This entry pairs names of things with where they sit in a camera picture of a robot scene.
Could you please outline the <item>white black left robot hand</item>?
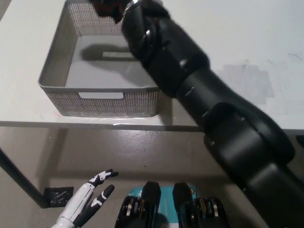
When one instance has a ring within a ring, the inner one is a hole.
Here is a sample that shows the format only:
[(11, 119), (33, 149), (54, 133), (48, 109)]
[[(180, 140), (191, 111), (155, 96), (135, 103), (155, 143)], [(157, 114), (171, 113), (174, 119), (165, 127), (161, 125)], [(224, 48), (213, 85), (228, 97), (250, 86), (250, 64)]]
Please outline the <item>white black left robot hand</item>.
[(54, 228), (81, 228), (104, 205), (114, 191), (109, 185), (96, 198), (92, 199), (94, 190), (110, 177), (118, 176), (112, 169), (103, 171), (83, 184), (68, 201), (64, 210), (53, 225)]

